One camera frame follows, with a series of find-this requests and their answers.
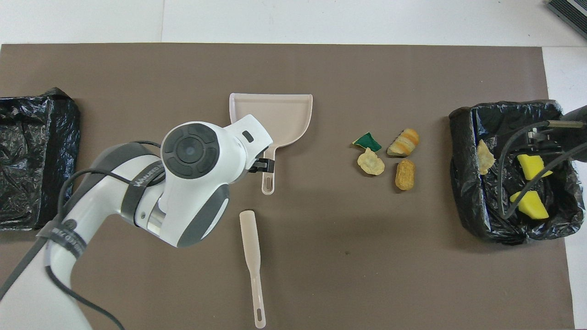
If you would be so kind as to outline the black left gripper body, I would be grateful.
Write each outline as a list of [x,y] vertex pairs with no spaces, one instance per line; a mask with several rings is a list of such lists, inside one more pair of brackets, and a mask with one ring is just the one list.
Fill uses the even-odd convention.
[[275,160],[269,158],[257,158],[249,168],[250,173],[275,173]]

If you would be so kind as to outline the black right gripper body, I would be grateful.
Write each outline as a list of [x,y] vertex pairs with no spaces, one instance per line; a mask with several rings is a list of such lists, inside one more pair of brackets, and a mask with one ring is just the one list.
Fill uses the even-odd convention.
[[562,121],[580,121],[584,126],[580,129],[564,129],[564,133],[560,136],[560,144],[564,153],[570,152],[573,148],[576,148],[587,142],[587,105],[579,107],[573,111],[562,115],[560,118]]

